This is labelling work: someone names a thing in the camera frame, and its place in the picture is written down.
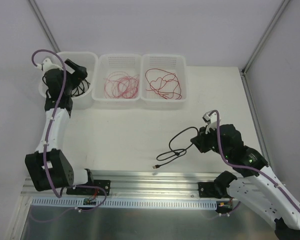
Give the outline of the aluminium frame rail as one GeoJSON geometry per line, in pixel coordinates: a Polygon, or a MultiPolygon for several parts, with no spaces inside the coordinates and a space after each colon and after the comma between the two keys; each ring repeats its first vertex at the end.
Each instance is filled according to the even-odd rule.
{"type": "Polygon", "coordinates": [[[218,172],[136,172],[93,170],[96,180],[109,180],[111,198],[190,200],[199,198],[198,182],[212,182],[218,172]]]}

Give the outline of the middle white perforated basket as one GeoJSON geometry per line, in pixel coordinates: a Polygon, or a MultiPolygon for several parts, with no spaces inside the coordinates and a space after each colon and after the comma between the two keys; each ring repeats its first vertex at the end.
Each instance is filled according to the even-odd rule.
{"type": "Polygon", "coordinates": [[[141,59],[133,53],[101,55],[92,89],[99,109],[134,108],[141,97],[141,59]]]}

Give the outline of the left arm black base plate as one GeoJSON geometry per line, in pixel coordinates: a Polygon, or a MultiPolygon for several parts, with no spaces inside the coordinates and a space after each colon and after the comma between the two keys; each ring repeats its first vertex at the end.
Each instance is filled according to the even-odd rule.
{"type": "Polygon", "coordinates": [[[110,180],[96,179],[93,182],[70,187],[66,190],[67,195],[76,196],[109,196],[111,189],[110,180]]]}

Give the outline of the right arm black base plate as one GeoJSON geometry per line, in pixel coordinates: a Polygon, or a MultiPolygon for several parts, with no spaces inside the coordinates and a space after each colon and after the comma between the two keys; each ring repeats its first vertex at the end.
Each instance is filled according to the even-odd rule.
{"type": "Polygon", "coordinates": [[[200,198],[230,198],[226,189],[214,182],[198,182],[198,195],[200,198]]]}

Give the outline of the white solid plastic tub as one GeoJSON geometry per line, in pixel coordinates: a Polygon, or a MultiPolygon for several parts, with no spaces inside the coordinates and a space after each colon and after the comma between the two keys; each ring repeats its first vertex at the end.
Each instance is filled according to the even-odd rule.
{"type": "Polygon", "coordinates": [[[67,109],[68,112],[73,109],[90,108],[93,104],[92,90],[97,77],[97,55],[88,51],[62,51],[49,59],[62,69],[42,72],[39,92],[45,97],[44,110],[52,110],[56,105],[61,109],[67,109]],[[73,76],[74,70],[65,64],[66,59],[85,67],[87,77],[73,76]]]}

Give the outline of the white perforated basket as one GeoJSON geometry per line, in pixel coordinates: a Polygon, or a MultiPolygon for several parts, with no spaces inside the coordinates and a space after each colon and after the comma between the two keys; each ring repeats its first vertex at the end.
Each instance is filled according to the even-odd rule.
{"type": "Polygon", "coordinates": [[[141,97],[141,59],[133,53],[101,55],[92,89],[99,109],[134,108],[141,97]]]}
{"type": "Polygon", "coordinates": [[[176,54],[144,54],[140,66],[140,99],[147,109],[179,110],[188,100],[186,59],[176,54]]]}

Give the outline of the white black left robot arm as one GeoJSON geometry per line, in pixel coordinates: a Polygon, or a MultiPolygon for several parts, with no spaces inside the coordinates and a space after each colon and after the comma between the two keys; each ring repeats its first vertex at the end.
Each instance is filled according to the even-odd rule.
{"type": "Polygon", "coordinates": [[[95,189],[91,171],[72,167],[61,150],[73,109],[72,92],[87,78],[88,72],[70,59],[64,63],[73,69],[72,73],[49,59],[45,59],[41,66],[44,72],[42,80],[47,86],[46,122],[35,152],[25,157],[25,165],[38,192],[77,185],[83,194],[89,195],[95,189]]]}

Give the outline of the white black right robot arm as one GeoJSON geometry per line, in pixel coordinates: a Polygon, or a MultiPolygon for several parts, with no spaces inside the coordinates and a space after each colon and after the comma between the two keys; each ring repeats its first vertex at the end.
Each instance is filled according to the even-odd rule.
{"type": "Polygon", "coordinates": [[[224,156],[233,170],[258,189],[254,192],[243,180],[224,171],[203,186],[204,195],[235,198],[271,225],[278,239],[300,240],[300,203],[279,181],[265,158],[244,144],[234,125],[225,124],[211,130],[203,126],[190,141],[200,153],[213,151],[224,156]]]}

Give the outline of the right white perforated basket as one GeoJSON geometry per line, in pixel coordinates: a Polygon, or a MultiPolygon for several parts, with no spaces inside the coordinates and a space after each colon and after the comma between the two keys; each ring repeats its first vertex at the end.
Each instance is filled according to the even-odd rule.
{"type": "Polygon", "coordinates": [[[186,59],[176,54],[144,54],[140,66],[140,99],[147,109],[179,110],[188,100],[186,59]]]}

